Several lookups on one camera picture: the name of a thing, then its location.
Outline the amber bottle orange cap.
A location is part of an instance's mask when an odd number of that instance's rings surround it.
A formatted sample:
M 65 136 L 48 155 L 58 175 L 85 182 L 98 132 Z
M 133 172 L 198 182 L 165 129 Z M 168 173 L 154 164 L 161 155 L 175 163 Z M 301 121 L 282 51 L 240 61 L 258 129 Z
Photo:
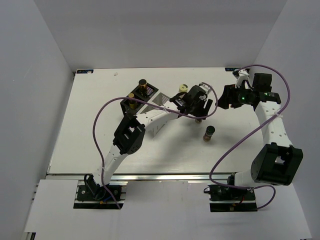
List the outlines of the amber bottle orange cap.
M 145 98 L 148 96 L 148 91 L 147 91 L 147 81 L 145 79 L 140 79 L 138 81 L 138 90 L 142 96 Z

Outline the yellow bottle gold cap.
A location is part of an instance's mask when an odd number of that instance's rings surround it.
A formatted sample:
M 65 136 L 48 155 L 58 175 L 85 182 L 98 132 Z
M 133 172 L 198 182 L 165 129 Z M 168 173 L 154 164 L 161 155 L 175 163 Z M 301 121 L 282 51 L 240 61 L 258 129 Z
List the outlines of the yellow bottle gold cap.
M 128 97 L 130 98 L 128 100 L 128 105 L 132 110 L 135 110 L 137 108 L 137 102 L 135 100 L 135 95 L 133 92 L 131 92 Z

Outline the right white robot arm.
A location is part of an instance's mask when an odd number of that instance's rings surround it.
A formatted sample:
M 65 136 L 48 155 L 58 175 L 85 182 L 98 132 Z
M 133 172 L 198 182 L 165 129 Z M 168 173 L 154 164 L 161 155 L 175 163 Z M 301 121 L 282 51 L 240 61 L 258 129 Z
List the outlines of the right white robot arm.
M 226 195 L 236 200 L 243 195 L 244 188 L 290 185 L 303 159 L 303 151 L 295 148 L 288 137 L 280 114 L 281 98 L 272 92 L 272 75 L 256 73 L 250 83 L 246 70 L 236 70 L 233 74 L 236 83 L 225 85 L 217 105 L 225 110 L 252 106 L 263 138 L 263 148 L 250 169 L 234 173 L 227 180 Z

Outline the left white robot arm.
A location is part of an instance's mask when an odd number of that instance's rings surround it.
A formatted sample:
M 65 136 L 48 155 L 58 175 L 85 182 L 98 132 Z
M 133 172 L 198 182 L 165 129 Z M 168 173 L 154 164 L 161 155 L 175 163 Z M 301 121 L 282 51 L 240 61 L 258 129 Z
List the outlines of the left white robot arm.
M 129 155 L 137 152 L 143 143 L 145 133 L 158 130 L 168 121 L 187 117 L 195 120 L 204 120 L 211 116 L 209 110 L 213 100 L 209 93 L 213 93 L 211 85 L 202 82 L 194 85 L 188 92 L 179 92 L 166 102 L 153 104 L 132 96 L 126 96 L 129 103 L 141 103 L 151 106 L 145 113 L 126 113 L 114 132 L 114 139 L 107 155 L 102 155 L 100 167 L 84 177 L 88 193 L 95 200 L 103 200 L 114 193 L 108 186 L 111 177 L 122 161 Z

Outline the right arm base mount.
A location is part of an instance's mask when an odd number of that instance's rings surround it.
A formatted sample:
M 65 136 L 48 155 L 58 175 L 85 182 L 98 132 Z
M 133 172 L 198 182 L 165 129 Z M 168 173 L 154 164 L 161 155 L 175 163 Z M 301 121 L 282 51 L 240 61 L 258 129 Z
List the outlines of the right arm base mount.
M 208 185 L 204 194 L 209 195 L 211 213 L 257 212 L 256 196 L 253 190 Z

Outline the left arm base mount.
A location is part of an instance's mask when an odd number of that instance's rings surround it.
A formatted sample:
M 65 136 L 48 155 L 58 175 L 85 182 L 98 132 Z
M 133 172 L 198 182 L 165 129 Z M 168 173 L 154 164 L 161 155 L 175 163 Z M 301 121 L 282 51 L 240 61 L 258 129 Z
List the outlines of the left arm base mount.
M 126 199 L 126 186 L 111 184 L 107 185 L 107 188 L 111 191 L 117 203 L 105 188 L 102 187 L 94 194 L 85 183 L 79 183 L 76 189 L 73 208 L 86 210 L 120 210 Z

